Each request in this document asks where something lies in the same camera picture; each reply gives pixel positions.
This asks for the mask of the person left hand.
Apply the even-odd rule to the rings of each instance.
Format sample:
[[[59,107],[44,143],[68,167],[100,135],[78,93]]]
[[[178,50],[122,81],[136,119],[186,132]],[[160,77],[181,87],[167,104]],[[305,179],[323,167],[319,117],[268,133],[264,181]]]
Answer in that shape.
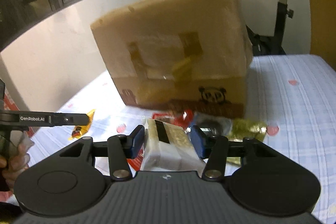
[[[1,192],[14,191],[18,176],[28,168],[30,161],[29,149],[34,145],[29,135],[24,131],[14,132],[16,153],[6,159],[1,152]]]

